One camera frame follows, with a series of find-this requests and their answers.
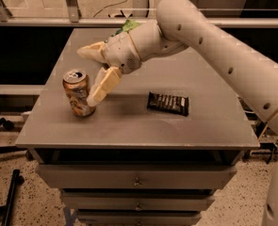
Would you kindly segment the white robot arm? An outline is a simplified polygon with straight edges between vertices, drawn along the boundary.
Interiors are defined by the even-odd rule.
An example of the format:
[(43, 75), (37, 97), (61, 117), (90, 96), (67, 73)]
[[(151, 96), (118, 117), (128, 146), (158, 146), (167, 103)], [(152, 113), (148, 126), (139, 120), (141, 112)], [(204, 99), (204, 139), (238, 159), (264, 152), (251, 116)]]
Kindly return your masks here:
[(98, 72), (89, 105), (98, 105), (124, 74), (153, 57), (193, 48), (278, 135), (278, 63), (210, 23), (189, 0), (160, 0), (154, 22), (121, 31), (77, 50), (86, 59), (109, 66)]

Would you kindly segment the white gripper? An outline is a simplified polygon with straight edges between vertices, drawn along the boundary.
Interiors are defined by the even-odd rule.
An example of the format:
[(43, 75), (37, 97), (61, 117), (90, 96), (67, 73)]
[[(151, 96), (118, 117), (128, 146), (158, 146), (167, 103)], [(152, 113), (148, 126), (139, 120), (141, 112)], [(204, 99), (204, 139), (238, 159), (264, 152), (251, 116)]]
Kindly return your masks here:
[(110, 66), (107, 70), (101, 68), (97, 73), (87, 98), (89, 106), (100, 104), (121, 82), (123, 74), (130, 74), (141, 67), (139, 54), (126, 32), (108, 38), (106, 43), (99, 41), (81, 47), (77, 53), (85, 59), (107, 63)]

